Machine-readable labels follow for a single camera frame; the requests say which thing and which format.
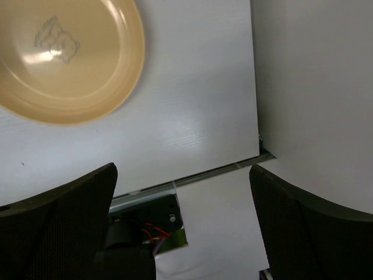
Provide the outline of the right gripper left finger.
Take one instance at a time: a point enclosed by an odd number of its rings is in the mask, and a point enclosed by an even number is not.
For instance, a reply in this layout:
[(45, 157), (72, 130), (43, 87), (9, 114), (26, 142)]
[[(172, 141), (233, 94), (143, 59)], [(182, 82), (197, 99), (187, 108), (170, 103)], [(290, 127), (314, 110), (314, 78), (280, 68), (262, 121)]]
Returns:
[(1, 279), (88, 279), (115, 186), (115, 164), (1, 207)]

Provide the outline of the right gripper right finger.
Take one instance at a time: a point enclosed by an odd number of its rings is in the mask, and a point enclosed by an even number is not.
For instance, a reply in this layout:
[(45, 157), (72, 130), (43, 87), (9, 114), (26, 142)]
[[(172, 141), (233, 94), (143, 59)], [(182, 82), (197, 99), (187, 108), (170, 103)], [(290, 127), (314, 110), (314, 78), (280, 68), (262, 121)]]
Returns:
[(372, 214), (311, 194), (257, 164), (249, 181), (273, 279), (372, 279)]

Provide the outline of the tan plate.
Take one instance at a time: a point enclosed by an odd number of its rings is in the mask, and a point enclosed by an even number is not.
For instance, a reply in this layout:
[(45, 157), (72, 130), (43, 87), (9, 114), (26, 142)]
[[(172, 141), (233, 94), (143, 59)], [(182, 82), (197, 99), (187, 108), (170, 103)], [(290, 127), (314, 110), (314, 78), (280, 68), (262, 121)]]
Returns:
[(2, 1), (1, 107), (76, 125), (131, 95), (145, 61), (134, 1)]

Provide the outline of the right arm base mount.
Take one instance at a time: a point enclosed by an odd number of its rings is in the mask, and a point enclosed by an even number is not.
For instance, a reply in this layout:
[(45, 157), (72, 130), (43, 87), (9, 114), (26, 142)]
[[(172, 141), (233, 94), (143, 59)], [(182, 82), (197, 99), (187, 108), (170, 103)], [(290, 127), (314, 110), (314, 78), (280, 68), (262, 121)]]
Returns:
[(187, 244), (175, 194), (129, 202), (109, 213), (90, 279), (156, 279), (156, 256)]

